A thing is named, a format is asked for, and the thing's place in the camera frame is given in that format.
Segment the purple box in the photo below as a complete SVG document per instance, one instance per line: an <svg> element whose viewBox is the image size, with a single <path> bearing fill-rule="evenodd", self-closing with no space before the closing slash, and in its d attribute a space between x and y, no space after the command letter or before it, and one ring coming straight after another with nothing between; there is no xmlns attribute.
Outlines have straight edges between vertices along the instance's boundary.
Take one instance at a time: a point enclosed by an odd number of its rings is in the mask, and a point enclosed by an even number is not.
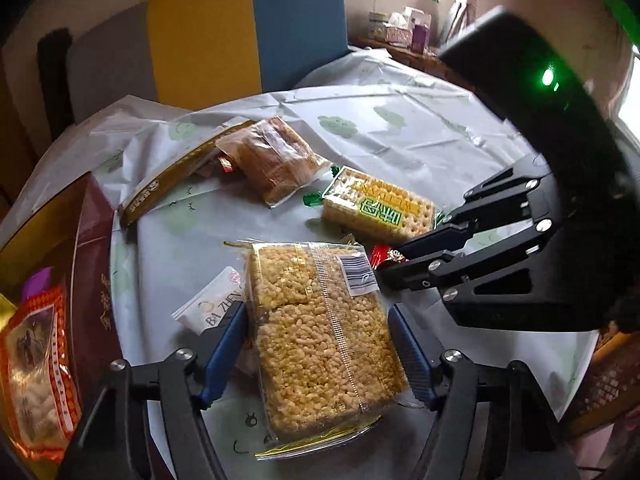
<svg viewBox="0 0 640 480"><path fill-rule="evenodd" d="M418 55L424 55L428 47L428 38L430 38L430 25L414 23L410 51Z"/></svg>

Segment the tissue box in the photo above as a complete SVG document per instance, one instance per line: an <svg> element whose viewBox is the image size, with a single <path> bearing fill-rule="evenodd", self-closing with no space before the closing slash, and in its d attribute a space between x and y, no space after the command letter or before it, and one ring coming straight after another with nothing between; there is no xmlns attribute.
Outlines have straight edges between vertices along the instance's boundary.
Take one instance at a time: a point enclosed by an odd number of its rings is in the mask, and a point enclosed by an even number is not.
<svg viewBox="0 0 640 480"><path fill-rule="evenodd" d="M411 44L412 31L404 14L393 12L383 23L383 41L392 46L406 48Z"/></svg>

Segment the white cloud-print tablecloth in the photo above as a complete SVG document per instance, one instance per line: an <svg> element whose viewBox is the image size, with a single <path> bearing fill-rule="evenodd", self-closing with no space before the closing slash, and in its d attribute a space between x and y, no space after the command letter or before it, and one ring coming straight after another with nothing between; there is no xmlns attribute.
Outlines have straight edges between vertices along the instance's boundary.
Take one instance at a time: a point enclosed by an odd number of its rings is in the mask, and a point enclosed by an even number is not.
<svg viewBox="0 0 640 480"><path fill-rule="evenodd" d="M105 107L51 145L2 221L1 235L9 238L86 172L118 205L158 166L224 122L272 116L334 164L425 196L442 211L459 206L469 188L530 151L472 93L429 76L411 77L378 55L352 53L315 70L296 89L195 113L138 98ZM112 305L122 353L141 364L185 344L188 335L172 314L224 268L242 266L239 240L342 237L341 228L324 221L300 195L272 208L237 174L184 181L131 228L113 233ZM396 405L349 444L270 462L255 458L268 434L255 378L233 376L204 419L231 479L405 479L433 414Z"/></svg>

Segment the green yellow cracker pack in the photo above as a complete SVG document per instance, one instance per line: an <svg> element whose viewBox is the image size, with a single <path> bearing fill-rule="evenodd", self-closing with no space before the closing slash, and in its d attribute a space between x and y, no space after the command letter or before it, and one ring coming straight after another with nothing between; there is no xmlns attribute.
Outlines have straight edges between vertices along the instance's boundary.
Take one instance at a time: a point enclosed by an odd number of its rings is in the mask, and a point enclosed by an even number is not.
<svg viewBox="0 0 640 480"><path fill-rule="evenodd" d="M307 194L307 207L322 217L383 244L402 244L435 229L437 206L427 198L360 170L333 167L322 192Z"/></svg>

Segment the yellow puffed rice cake pack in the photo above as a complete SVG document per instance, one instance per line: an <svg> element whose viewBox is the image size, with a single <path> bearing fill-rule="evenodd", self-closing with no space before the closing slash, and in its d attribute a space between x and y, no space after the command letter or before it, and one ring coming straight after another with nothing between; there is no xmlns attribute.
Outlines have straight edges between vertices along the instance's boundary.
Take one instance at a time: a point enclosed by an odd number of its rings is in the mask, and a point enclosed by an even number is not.
<svg viewBox="0 0 640 480"><path fill-rule="evenodd" d="M369 431L408 384L380 289L356 243L237 242L270 440L258 460Z"/></svg>

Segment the red candy wrapper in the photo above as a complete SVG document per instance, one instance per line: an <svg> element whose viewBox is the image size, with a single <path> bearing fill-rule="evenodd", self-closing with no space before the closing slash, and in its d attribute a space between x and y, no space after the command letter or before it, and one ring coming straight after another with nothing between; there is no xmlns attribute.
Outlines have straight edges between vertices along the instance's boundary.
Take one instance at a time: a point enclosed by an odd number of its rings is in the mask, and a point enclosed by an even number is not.
<svg viewBox="0 0 640 480"><path fill-rule="evenodd" d="M386 264L403 263L407 258L397 249L385 244L376 244L373 246L370 255L370 265L373 269Z"/></svg>

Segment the black post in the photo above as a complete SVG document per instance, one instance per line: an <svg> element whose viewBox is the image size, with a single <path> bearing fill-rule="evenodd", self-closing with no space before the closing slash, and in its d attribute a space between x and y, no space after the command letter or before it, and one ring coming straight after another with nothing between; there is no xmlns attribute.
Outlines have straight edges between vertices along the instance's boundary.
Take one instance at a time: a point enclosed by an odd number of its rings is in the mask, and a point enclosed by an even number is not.
<svg viewBox="0 0 640 480"><path fill-rule="evenodd" d="M73 43L70 31L48 32L37 44L37 66L51 139L55 141L75 123L67 80L67 53Z"/></svg>

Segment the large orange snack bag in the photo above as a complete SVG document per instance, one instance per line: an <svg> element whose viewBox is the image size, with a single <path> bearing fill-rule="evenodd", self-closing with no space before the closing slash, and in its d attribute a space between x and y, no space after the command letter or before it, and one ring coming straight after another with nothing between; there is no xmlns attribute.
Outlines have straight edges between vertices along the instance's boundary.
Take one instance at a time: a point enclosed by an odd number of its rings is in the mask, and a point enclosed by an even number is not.
<svg viewBox="0 0 640 480"><path fill-rule="evenodd" d="M62 285L28 298L2 328L1 392L17 449L60 462L81 419Z"/></svg>

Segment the brown bread packet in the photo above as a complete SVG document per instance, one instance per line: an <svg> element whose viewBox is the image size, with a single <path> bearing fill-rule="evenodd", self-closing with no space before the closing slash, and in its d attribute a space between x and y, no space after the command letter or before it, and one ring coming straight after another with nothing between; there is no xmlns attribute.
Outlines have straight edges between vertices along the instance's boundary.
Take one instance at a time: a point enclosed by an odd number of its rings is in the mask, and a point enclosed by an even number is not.
<svg viewBox="0 0 640 480"><path fill-rule="evenodd" d="M226 133L216 141L271 208L288 200L326 172L331 163L281 117Z"/></svg>

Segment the white Ba Zhen cake packet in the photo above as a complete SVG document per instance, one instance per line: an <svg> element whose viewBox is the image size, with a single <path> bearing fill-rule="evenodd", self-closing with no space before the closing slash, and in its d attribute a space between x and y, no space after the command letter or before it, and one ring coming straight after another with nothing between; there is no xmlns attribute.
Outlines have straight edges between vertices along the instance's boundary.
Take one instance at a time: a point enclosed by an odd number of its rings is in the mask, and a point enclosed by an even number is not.
<svg viewBox="0 0 640 480"><path fill-rule="evenodd" d="M177 344L193 344L204 330L217 327L235 301L247 298L246 277L232 266L226 266L216 278L171 313L180 324L175 336Z"/></svg>

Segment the long gold snack box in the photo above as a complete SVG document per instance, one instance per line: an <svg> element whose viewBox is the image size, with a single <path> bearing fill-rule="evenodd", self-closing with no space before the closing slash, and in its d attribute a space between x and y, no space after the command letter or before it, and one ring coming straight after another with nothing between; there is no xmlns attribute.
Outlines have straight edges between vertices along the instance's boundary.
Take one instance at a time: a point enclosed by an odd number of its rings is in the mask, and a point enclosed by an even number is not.
<svg viewBox="0 0 640 480"><path fill-rule="evenodd" d="M255 123L245 117L233 117L215 128L205 128L191 138L176 154L156 165L118 207L119 223L127 229L198 168L211 159L218 148L217 139Z"/></svg>

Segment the purple snack packet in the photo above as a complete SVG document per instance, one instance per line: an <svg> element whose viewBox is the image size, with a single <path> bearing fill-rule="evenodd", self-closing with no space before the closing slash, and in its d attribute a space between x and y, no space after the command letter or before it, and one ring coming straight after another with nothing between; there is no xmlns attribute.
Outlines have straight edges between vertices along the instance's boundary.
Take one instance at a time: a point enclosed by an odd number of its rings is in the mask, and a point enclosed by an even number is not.
<svg viewBox="0 0 640 480"><path fill-rule="evenodd" d="M26 302L29 298L45 292L51 284L51 273L52 268L46 266L32 274L23 285L21 302Z"/></svg>

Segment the grey yellow blue chair back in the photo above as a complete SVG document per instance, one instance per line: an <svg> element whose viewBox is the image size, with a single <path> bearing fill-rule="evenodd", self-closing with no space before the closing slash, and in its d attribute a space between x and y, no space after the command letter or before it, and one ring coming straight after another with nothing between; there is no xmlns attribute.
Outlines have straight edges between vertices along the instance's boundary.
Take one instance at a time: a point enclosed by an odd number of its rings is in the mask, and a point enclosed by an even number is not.
<svg viewBox="0 0 640 480"><path fill-rule="evenodd" d="M76 122L124 96L202 110L290 90L347 52L344 0L149 0L73 41L70 104Z"/></svg>

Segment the gold and maroon gift box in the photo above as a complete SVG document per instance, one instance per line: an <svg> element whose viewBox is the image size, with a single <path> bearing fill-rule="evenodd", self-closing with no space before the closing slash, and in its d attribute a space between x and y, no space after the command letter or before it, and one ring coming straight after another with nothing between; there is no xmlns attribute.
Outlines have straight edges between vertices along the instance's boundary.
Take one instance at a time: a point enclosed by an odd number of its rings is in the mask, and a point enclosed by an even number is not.
<svg viewBox="0 0 640 480"><path fill-rule="evenodd" d="M102 374L122 350L110 283L114 211L92 174L63 188L32 214L1 248L1 330L22 304L25 282L52 268L48 289L66 291L66 338L81 415ZM18 478L52 479L58 465L29 460L11 439L1 393L2 450L16 460Z"/></svg>

